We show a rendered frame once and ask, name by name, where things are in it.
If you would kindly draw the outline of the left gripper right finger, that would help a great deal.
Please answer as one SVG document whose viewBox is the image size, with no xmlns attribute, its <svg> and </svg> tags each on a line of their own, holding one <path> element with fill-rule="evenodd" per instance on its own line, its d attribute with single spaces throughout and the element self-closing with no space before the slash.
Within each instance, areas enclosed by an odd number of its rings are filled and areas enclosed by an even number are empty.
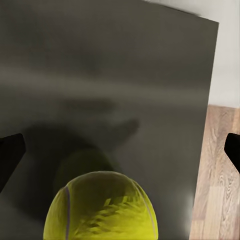
<svg viewBox="0 0 240 240">
<path fill-rule="evenodd" d="M 228 133 L 224 151 L 240 173 L 240 135 Z"/>
</svg>

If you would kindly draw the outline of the tennis ball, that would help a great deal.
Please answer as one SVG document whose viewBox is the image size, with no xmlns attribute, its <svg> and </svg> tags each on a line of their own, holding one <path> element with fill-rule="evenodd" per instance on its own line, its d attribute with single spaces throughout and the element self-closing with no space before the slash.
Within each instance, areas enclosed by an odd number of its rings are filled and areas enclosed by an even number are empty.
<svg viewBox="0 0 240 240">
<path fill-rule="evenodd" d="M 155 210 L 141 186 L 114 171 L 72 179 L 55 195 L 43 240 L 159 240 Z"/>
</svg>

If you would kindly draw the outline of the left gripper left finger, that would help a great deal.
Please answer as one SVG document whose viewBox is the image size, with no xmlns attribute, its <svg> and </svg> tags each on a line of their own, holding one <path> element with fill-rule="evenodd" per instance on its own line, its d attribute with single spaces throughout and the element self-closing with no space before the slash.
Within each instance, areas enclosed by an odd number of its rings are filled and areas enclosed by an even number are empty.
<svg viewBox="0 0 240 240">
<path fill-rule="evenodd" d="M 0 194 L 26 153 L 22 133 L 0 138 Z"/>
</svg>

